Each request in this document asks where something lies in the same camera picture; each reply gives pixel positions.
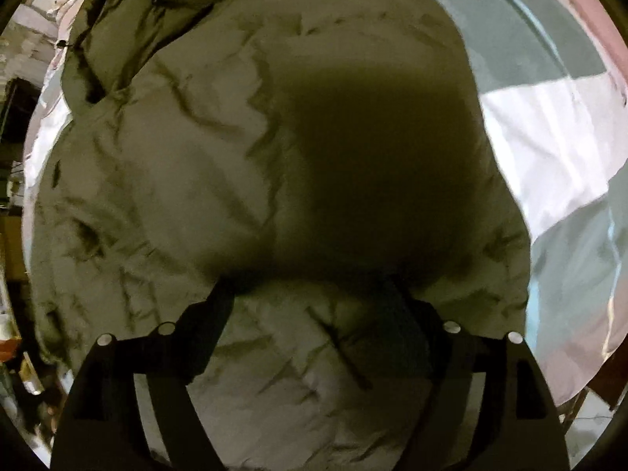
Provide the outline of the olive green puffer jacket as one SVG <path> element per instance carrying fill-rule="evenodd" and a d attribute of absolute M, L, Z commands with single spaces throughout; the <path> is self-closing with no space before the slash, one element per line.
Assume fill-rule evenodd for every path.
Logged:
<path fill-rule="evenodd" d="M 248 272 L 190 396 L 242 470 L 390 470 L 426 304 L 525 324 L 530 238 L 436 0 L 84 0 L 34 202 L 33 315 L 78 369 Z"/>

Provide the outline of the grey white striped bed quilt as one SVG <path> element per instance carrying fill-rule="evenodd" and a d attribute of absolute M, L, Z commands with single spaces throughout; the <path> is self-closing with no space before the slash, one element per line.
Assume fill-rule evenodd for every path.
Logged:
<path fill-rule="evenodd" d="M 499 171 L 528 230 L 521 331 L 553 400 L 576 396 L 619 347 L 627 311 L 627 84 L 568 0 L 436 0 L 458 27 Z M 57 111 L 35 123 L 27 160 L 24 260 L 31 279 L 34 202 L 71 112 L 65 55 Z"/>

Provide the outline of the pink folded blanket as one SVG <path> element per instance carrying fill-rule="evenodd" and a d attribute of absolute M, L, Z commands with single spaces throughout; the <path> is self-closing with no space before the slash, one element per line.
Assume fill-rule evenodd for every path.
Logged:
<path fill-rule="evenodd" d="M 624 80 L 627 80 L 627 45 L 619 26 L 602 1 L 570 0 L 570 3 L 604 46 Z"/>

